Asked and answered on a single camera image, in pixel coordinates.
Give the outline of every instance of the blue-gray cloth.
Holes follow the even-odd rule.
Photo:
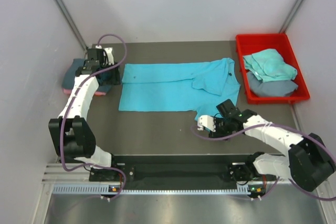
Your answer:
[[[263,82],[295,79],[297,70],[283,60],[275,49],[266,49],[244,56],[245,69],[253,72],[256,78]]]
[[[259,81],[252,72],[247,73],[250,89],[259,97],[288,97],[298,85],[292,81]]]
[[[75,85],[75,76],[76,76],[76,70],[79,67],[84,66],[85,59],[73,59],[73,62],[68,69],[68,71],[65,73],[63,82],[62,82],[62,88],[66,90],[72,90]],[[112,88],[112,85],[100,85],[97,89],[98,92],[107,93]]]
[[[126,64],[120,111],[197,111],[215,115],[216,106],[237,103],[240,84],[229,58],[181,64]]]

